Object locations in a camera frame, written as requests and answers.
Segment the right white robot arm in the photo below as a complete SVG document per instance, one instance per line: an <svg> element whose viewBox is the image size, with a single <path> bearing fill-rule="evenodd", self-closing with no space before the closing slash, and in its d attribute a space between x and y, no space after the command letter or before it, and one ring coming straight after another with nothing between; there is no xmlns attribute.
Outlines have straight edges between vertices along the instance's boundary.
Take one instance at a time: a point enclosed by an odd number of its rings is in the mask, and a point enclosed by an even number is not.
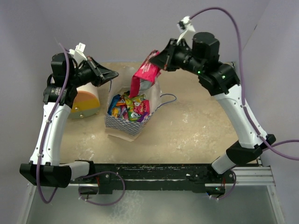
<svg viewBox="0 0 299 224"><path fill-rule="evenodd" d="M186 70L198 76L199 83L221 105L238 141L212 162L208 179L219 182L224 173L236 165L245 165L259 157L267 145L276 141L257 122L249 106L242 103L242 86L234 68L219 62L220 42L209 32L193 36L192 46L185 40L170 39L167 46L150 62L164 71Z"/></svg>

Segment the checkered paper bag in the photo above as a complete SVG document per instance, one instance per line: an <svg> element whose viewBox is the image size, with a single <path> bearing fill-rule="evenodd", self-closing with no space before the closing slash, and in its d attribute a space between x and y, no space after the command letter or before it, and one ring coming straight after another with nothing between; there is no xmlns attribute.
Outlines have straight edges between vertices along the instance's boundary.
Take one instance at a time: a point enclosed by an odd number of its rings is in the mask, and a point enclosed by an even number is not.
<svg viewBox="0 0 299 224"><path fill-rule="evenodd" d="M130 89L131 79L136 69L133 67L125 66L118 70L118 77L110 82L110 89L107 98L107 109L110 107L113 97L117 94L124 93ZM108 135L118 137L127 141L134 141L142 132L144 127L150 121L154 113L162 106L162 97L170 94L163 94L158 81L143 92L146 99L149 100L150 113L145 116L141 122L129 121L127 119L116 118L112 115L105 115L105 132Z"/></svg>

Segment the pink chips bag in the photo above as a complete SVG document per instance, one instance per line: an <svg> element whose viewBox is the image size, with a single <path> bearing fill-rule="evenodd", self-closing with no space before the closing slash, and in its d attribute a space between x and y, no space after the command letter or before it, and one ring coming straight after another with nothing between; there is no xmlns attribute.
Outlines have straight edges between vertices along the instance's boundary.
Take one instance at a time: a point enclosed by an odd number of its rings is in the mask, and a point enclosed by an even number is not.
<svg viewBox="0 0 299 224"><path fill-rule="evenodd" d="M148 90L152 85L155 84L155 81L161 72L157 66L150 62L150 59L158 54L158 50L153 50L141 64L140 68L132 76L129 95L131 98L136 97L138 94Z"/></svg>

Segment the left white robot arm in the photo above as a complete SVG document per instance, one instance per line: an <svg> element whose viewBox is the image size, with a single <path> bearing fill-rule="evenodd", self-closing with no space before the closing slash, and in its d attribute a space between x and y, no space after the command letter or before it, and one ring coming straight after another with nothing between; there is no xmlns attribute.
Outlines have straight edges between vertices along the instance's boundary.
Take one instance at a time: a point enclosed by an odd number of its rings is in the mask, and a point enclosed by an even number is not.
<svg viewBox="0 0 299 224"><path fill-rule="evenodd" d="M91 183L96 178L94 165L89 161L60 164L60 146L66 121L71 113L77 88L91 83L99 87L118 77L92 57L78 62L69 53L52 57L52 74L43 92L43 122L36 147L28 163L20 165L20 174L33 185L66 188L80 177Z"/></svg>

